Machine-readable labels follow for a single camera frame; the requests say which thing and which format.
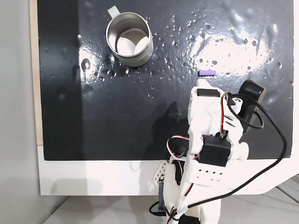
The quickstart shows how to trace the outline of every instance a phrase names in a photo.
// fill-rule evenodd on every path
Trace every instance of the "black cable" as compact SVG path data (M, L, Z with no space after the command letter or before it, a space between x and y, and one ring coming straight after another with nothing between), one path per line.
M155 202L150 206L150 208L149 208L150 214L152 214L154 216L166 216L166 213L164 211L152 211L152 209L159 203L160 202Z
M212 198L209 198L209 199L206 199L206 200L203 200L203 201L200 201L200 202L197 202L197 203L193 203L193 204L190 204L188 205L188 208L193 208L197 205L200 205L200 204L204 204L204 203L207 203L207 202L211 202L211 201L214 201L214 200L218 200L218 199L223 199L225 197L228 197L228 196L231 196L232 194L234 194L235 192L241 190L242 188L244 188L246 185L248 185L249 183L251 183L253 180L255 180L256 178L258 178L260 175L264 174L265 172L267 172L268 170L270 170L271 168L275 167L277 164L279 164L282 159L284 158L285 156L285 153L286 153L286 149L287 149L287 141L286 141L286 138L284 136L284 134L281 132L281 130L276 126L276 124L274 123L274 121L271 119L271 117L269 116L269 114L267 113L266 109L264 109L256 100L254 100L253 98L251 97L248 97L244 94L232 94L231 96L228 97L228 108L229 110L233 113L233 110L230 106L230 102L232 101L233 98L240 98L240 99L243 99L243 100L247 100L249 101L252 105L255 105L257 106L262 112L263 114L267 117L267 119L269 120L269 122L273 125L273 127L275 128L275 130L277 131L277 133L280 135L281 139L282 139L282 142L283 142L283 148L282 148L282 152L281 152L281 155L279 156L279 158L274 162L272 163L271 165L267 166L265 169L261 170L260 172L258 172L257 174L255 174L253 177L251 177L249 180L247 180L245 183L243 183L242 185L240 185L239 187L237 187L236 189L228 192L227 194L224 194L224 195L221 195L221 196L217 196L217 197L212 197ZM171 214L171 216L175 216L177 215L177 212L174 212L173 214Z

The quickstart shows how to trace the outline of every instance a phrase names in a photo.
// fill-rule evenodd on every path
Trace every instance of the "stainless steel cup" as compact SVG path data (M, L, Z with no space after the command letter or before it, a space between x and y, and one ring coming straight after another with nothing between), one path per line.
M138 67L145 64L154 49L147 22L136 13L120 13L116 6L108 12L112 17L106 30L110 49L125 65Z

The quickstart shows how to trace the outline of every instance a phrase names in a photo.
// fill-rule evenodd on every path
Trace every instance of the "water droplet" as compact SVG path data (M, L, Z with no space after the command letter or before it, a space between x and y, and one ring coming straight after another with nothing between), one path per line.
M195 36L191 35L189 38L190 38L190 41L192 41L192 42L195 41Z
M59 95L58 95L58 100L59 101L64 101L66 98L66 94L64 92L61 92Z
M178 43L176 43L175 41L172 41L172 45L173 47L178 48Z
M109 56L109 60L110 60L111 63L113 63L113 62L114 62L114 56L113 56L113 55L110 55L110 56Z
M81 68L83 72L86 72L86 70L90 69L90 61L88 58L82 60Z
M281 62L277 62L276 66L279 67L279 68L281 68L282 67Z
M111 77L116 77L116 72L113 70L108 71L108 74L111 75Z

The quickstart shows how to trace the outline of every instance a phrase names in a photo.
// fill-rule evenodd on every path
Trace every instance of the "white table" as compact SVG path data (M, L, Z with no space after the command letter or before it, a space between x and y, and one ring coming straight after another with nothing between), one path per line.
M299 38L298 15L294 13L294 39ZM124 196L157 195L152 179L160 161L45 161L41 132L41 108L38 69L37 8L30 0L31 43L36 111L36 132L41 195ZM298 61L299 45L294 41L294 61ZM298 67L294 67L293 126L299 124ZM237 174L234 186L265 168L274 160L248 160ZM262 194L299 173L299 132L293 130L292 154L274 169L266 172L237 194Z

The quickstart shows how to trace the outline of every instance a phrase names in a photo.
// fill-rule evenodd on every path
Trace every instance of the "black tabletop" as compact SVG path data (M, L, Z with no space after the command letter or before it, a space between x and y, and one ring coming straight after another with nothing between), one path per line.
M107 10L144 17L154 52L140 68L120 63L106 43ZM292 0L39 0L45 160L168 159L166 141L187 135L197 71L238 92L246 79L267 90L263 106L292 147ZM274 159L273 127L249 130L249 159Z

